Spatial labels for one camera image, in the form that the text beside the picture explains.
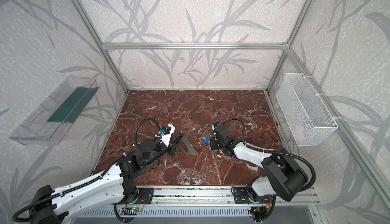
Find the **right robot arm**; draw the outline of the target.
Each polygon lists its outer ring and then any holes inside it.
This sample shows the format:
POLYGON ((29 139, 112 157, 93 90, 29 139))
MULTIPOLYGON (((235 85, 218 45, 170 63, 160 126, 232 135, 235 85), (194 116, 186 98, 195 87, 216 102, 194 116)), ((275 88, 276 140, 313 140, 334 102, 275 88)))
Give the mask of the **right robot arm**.
POLYGON ((286 149, 268 150, 258 148, 240 139, 234 139, 225 126, 212 126, 214 137, 209 139, 213 151, 221 150, 228 156, 245 160, 264 169, 266 175, 258 177, 247 185, 249 199, 259 202, 260 197, 276 195, 285 201, 303 190, 308 176, 286 149))

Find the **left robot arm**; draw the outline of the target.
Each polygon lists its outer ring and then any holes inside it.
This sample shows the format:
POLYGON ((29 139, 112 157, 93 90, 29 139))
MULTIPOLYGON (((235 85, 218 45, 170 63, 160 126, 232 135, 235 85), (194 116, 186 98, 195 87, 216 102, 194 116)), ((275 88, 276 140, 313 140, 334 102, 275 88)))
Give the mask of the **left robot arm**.
POLYGON ((159 144, 148 138, 104 171, 66 186, 46 185, 38 189, 28 209, 28 222, 62 224, 94 208, 138 196, 134 179, 162 156, 175 156, 183 136, 173 134, 159 144))

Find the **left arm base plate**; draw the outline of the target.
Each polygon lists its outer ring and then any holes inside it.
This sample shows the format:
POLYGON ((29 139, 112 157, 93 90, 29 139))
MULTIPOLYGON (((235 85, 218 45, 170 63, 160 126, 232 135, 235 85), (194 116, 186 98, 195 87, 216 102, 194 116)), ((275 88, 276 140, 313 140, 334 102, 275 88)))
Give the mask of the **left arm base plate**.
POLYGON ((150 205, 152 203, 154 188, 152 187, 141 187, 138 188, 138 193, 131 198, 130 204, 138 205, 150 205))

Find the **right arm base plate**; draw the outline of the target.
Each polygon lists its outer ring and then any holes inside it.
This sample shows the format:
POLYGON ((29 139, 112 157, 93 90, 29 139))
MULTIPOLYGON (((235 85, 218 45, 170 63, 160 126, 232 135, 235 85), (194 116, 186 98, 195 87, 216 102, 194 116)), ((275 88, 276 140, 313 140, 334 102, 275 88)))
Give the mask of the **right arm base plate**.
POLYGON ((249 199, 247 187, 233 186, 231 188, 231 193, 234 197, 235 204, 250 204, 250 203, 252 203, 249 199))

